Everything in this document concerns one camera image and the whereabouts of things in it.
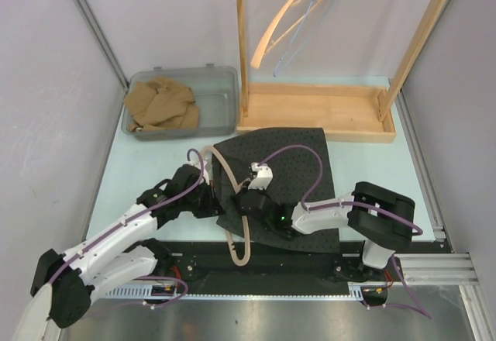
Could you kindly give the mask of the dark grey dotted skirt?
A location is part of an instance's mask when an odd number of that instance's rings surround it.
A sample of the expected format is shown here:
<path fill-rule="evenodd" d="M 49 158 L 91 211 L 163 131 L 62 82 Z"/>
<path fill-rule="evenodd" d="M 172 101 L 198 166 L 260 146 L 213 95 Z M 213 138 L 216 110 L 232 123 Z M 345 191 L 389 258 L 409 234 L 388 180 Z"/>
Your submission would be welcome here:
<path fill-rule="evenodd" d="M 236 181 L 241 182 L 250 176 L 252 163 L 265 160 L 272 153 L 290 145 L 296 147 L 268 160 L 274 175 L 267 189 L 268 195 L 278 204 L 298 203 L 317 177 L 321 176 L 319 185 L 305 201 L 309 203 L 334 198 L 332 169 L 322 129 L 258 129 L 216 143 L 214 147 L 226 159 Z M 336 229 L 288 240 L 265 229 L 263 223 L 257 220 L 250 220 L 249 228 L 250 239 L 265 246 L 307 253 L 339 252 L 339 231 Z"/>

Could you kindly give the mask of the light wooden hanger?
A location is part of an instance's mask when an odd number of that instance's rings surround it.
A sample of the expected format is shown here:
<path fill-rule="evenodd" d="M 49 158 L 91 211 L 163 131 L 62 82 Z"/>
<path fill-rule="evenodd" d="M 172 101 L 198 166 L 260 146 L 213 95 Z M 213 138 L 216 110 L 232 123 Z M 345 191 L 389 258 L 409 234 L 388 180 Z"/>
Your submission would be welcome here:
<path fill-rule="evenodd" d="M 240 183 L 237 182 L 236 177 L 231 170 L 228 162 L 224 158 L 224 156 L 214 147 L 214 146 L 206 146 L 201 150 L 201 155 L 203 157 L 206 156 L 207 153 L 211 153 L 221 164 L 222 168 L 227 174 L 227 177 L 232 185 L 232 188 L 235 192 L 239 192 L 241 189 Z M 230 231 L 227 229 L 225 230 L 225 235 L 226 235 L 226 242 L 229 248 L 229 253 L 232 259 L 232 262 L 237 266 L 237 267 L 244 267 L 246 266 L 251 258 L 251 240 L 250 240 L 250 227 L 249 227 L 249 222 L 248 218 L 246 215 L 243 215 L 242 218 L 242 224 L 243 224 L 243 240 L 244 240 L 244 251 L 243 251 L 243 257 L 239 258 L 238 254 L 236 252 L 236 248 L 234 245 L 233 241 L 233 235 Z"/>

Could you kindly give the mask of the tan cloth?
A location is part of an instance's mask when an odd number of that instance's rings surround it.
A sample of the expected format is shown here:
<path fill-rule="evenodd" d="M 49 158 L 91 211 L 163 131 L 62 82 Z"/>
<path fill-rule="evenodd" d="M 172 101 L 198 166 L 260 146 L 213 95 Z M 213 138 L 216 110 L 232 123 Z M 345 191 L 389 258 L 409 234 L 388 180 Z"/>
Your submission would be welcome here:
<path fill-rule="evenodd" d="M 200 108 L 191 88 L 169 77 L 137 81 L 124 98 L 130 115 L 126 128 L 132 132 L 195 129 Z"/>

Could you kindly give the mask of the light blue wire hanger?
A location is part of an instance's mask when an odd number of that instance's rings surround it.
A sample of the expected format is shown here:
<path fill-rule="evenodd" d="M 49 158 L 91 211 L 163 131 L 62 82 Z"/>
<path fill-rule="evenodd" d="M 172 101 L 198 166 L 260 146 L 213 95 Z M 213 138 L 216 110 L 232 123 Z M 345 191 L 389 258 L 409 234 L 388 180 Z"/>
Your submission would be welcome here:
<path fill-rule="evenodd" d="M 271 46 L 276 60 L 273 76 L 278 78 L 309 44 L 337 0 L 293 0 L 276 29 Z"/>

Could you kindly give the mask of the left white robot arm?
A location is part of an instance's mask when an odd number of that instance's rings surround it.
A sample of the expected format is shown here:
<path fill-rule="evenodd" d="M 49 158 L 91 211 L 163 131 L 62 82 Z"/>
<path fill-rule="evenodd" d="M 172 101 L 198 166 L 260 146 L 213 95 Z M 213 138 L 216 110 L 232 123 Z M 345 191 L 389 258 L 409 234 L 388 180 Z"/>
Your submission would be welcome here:
<path fill-rule="evenodd" d="M 128 281 L 170 273 L 166 249 L 149 235 L 185 212 L 197 219 L 218 215 L 221 207 L 205 161 L 187 162 L 171 179 L 144 191 L 116 222 L 91 239 L 38 259 L 30 294 L 49 285 L 49 320 L 65 329 L 80 320 L 105 293 Z"/>

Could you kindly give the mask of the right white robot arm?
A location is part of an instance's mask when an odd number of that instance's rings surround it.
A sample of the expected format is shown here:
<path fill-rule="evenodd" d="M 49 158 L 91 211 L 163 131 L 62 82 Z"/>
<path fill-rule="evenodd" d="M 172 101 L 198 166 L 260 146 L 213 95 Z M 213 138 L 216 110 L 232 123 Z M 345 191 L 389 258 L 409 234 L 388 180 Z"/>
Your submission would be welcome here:
<path fill-rule="evenodd" d="M 353 229 L 364 237 L 357 270 L 367 280 L 377 279 L 395 252 L 423 234 L 413 222 L 412 199 L 366 181 L 356 183 L 353 191 L 340 198 L 306 205 L 278 204 L 266 191 L 247 186 L 233 200 L 241 215 L 287 240 L 329 229 Z"/>

